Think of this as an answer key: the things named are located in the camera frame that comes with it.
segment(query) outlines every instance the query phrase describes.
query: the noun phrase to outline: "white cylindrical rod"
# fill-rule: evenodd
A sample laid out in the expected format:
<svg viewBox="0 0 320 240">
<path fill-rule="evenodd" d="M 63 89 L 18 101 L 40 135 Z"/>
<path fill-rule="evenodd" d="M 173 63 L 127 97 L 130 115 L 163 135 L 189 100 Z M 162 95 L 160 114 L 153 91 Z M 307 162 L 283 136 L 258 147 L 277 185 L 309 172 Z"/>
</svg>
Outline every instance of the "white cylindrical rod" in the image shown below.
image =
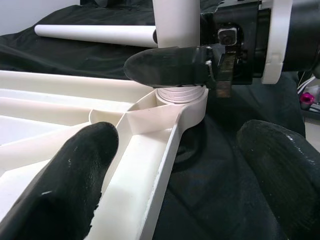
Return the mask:
<svg viewBox="0 0 320 240">
<path fill-rule="evenodd" d="M 159 48 L 200 45 L 200 0 L 153 0 L 153 9 Z M 204 91 L 201 86 L 162 88 L 157 90 L 157 97 L 166 102 L 188 103 Z"/>
<path fill-rule="evenodd" d="M 41 37 L 157 48 L 155 26 L 36 25 Z"/>
</svg>

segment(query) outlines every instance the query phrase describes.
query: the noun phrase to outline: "white plastic ring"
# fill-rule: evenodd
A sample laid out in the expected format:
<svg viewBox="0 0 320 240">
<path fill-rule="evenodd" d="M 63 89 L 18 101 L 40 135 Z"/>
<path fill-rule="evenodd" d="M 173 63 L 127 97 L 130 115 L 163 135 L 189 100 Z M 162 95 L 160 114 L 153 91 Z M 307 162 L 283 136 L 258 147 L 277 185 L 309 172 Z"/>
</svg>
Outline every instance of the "white plastic ring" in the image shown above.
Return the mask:
<svg viewBox="0 0 320 240">
<path fill-rule="evenodd" d="M 280 78 L 289 36 L 293 0 L 273 0 L 271 9 L 268 49 L 263 84 L 276 84 Z"/>
</svg>

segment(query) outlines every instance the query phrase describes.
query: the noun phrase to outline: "black gloved finger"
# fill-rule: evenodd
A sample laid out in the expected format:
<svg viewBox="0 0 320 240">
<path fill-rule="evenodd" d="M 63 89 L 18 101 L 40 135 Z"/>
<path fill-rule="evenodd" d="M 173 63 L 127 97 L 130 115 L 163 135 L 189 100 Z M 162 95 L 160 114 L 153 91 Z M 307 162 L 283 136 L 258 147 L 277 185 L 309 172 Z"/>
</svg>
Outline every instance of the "black gloved finger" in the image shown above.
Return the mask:
<svg viewBox="0 0 320 240">
<path fill-rule="evenodd" d="M 238 144 L 290 240 L 320 239 L 320 154 L 301 135 L 251 120 Z"/>
<path fill-rule="evenodd" d="M 4 217 L 0 239 L 83 240 L 118 144 L 117 130 L 107 122 L 70 138 Z"/>
</svg>

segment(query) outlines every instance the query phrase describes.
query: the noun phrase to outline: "black cloth background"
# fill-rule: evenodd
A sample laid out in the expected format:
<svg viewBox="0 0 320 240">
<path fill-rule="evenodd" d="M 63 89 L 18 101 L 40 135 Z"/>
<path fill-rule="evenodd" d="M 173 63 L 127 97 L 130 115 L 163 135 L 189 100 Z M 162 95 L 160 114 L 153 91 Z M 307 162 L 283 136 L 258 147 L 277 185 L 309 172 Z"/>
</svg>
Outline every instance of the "black cloth background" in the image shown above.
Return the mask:
<svg viewBox="0 0 320 240">
<path fill-rule="evenodd" d="M 107 8 L 70 6 L 39 24 L 155 24 L 151 0 L 114 2 Z M 202 12 L 214 11 L 217 2 L 202 0 Z M 0 69 L 126 79 L 125 60 L 144 49 L 38 37 L 31 27 L 0 37 Z M 154 240 L 286 239 L 240 153 L 236 132 L 258 119 L 304 136 L 297 79 L 284 73 L 276 85 L 233 86 L 229 99 L 209 94 L 204 120 L 182 136 Z"/>
</svg>

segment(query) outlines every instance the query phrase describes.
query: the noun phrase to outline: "pink object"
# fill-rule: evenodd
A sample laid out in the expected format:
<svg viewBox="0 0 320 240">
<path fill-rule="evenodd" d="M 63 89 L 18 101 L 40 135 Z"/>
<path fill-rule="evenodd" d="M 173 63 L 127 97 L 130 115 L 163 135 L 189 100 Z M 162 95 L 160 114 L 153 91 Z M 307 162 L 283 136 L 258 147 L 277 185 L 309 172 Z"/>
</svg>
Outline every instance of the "pink object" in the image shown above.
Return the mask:
<svg viewBox="0 0 320 240">
<path fill-rule="evenodd" d="M 315 102 L 315 97 L 308 92 L 305 92 L 300 96 L 300 102 L 304 104 L 313 104 Z"/>
</svg>

